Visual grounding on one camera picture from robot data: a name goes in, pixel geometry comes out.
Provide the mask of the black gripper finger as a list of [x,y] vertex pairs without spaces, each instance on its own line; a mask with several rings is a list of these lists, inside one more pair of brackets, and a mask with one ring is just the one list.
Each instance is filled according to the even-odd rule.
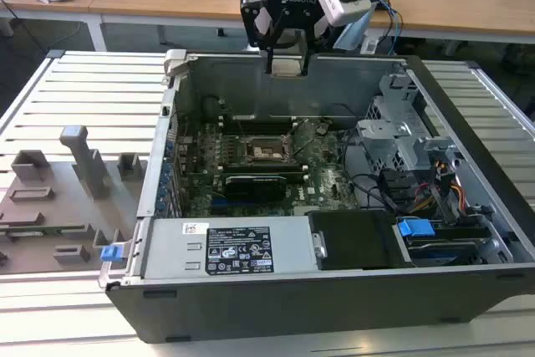
[[308,74],[308,67],[312,57],[317,53],[325,53],[332,48],[330,34],[332,27],[326,17],[321,17],[311,27],[302,30],[300,43],[300,75]]
[[240,13],[248,43],[252,47],[266,52],[265,72],[270,74],[273,71],[273,48],[276,41],[273,36],[273,25],[265,18],[262,18],[263,22],[267,24],[266,33],[261,33],[256,25],[256,20],[261,16],[261,11],[266,9],[267,5],[268,0],[240,0]]

